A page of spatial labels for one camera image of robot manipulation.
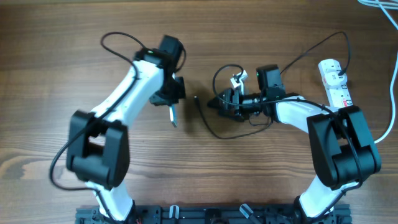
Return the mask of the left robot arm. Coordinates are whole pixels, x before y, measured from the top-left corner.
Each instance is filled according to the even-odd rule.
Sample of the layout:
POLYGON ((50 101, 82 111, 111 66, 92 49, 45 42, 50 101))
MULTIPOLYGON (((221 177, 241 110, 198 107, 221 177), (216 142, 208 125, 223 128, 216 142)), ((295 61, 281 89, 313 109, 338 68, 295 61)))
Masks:
POLYGON ((168 106, 170 120, 177 124, 174 106, 185 98, 185 86, 175 74, 184 56, 181 41, 169 35, 156 49, 143 45, 128 60, 127 75, 107 99, 89 113, 73 114, 66 167, 95 194, 95 221, 132 222, 135 204, 124 183, 130 164, 128 130, 147 102, 168 106))

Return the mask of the blue Galaxy smartphone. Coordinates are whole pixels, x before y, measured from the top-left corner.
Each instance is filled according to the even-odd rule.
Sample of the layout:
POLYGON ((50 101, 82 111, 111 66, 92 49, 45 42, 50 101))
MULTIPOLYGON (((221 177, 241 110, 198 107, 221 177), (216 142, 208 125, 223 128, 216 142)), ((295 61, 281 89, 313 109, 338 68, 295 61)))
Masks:
POLYGON ((170 114, 170 122, 172 123, 173 127, 177 127, 177 116, 175 105, 169 106, 169 114, 170 114))

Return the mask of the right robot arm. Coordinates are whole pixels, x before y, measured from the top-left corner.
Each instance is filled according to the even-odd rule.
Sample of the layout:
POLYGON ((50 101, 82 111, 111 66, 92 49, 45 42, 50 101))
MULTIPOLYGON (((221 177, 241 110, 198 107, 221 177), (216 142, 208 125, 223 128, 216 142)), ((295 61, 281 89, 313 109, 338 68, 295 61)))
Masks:
POLYGON ((277 65, 258 67, 256 76, 259 93, 245 94, 247 73, 241 70, 232 76, 232 87, 215 93, 207 106, 237 122, 262 113, 307 133, 316 176, 296 197, 291 212, 279 216, 290 223, 342 222, 337 202, 381 170, 381 157, 362 110, 355 105, 320 105, 286 93, 277 65))

